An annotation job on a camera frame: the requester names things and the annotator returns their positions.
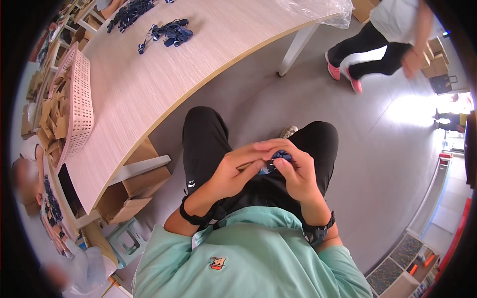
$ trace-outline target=smartwatch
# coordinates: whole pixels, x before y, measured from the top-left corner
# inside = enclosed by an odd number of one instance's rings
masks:
[[[330,221],[326,226],[314,226],[313,232],[305,233],[308,237],[308,243],[312,247],[316,247],[317,245],[321,244],[326,236],[328,235],[328,229],[334,225],[334,211],[331,211],[331,218]]]

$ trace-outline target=pink basket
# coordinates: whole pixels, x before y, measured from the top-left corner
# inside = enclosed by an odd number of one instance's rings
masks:
[[[68,159],[74,158],[88,140],[94,126],[93,104],[91,102],[90,62],[79,50],[78,42],[70,47],[63,62],[53,78],[53,82],[71,66],[70,82],[70,118],[68,134],[58,164],[53,169],[55,174]],[[53,96],[53,84],[50,86],[49,97]]]

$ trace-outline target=hand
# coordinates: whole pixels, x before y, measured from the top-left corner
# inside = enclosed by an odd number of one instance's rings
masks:
[[[58,237],[60,236],[61,228],[59,225],[52,226],[52,230]]]
[[[458,125],[458,124],[457,124],[456,128],[457,128],[457,131],[460,132],[460,133],[462,133],[462,134],[466,131],[466,129],[465,129],[464,127],[462,127],[462,126],[460,126],[460,125]]]
[[[263,160],[270,160],[278,150],[284,150],[291,156],[291,164],[283,158],[273,161],[275,167],[286,179],[288,194],[297,201],[314,200],[321,197],[316,185],[316,174],[313,157],[298,149],[287,139],[271,139],[254,144],[256,150],[268,151]]]
[[[414,73],[417,71],[416,66],[420,64],[423,53],[417,53],[415,48],[412,48],[404,54],[404,57],[401,59],[401,65],[403,67],[404,76],[407,79],[413,79]]]
[[[211,179],[203,186],[211,193],[214,202],[238,194],[265,164],[262,156],[266,151],[254,149],[250,144],[225,154]],[[237,167],[252,163],[242,172]]]
[[[42,200],[43,200],[43,195],[40,194],[40,193],[37,193],[35,199],[36,199],[36,202],[38,203],[38,205],[41,206],[42,205],[41,203],[42,203]]]

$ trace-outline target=embroidered logo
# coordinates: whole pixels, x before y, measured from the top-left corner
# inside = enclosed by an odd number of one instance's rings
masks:
[[[224,265],[225,260],[226,260],[226,258],[224,258],[224,257],[211,257],[210,262],[209,262],[209,266],[212,269],[221,270],[222,267],[225,266]]]

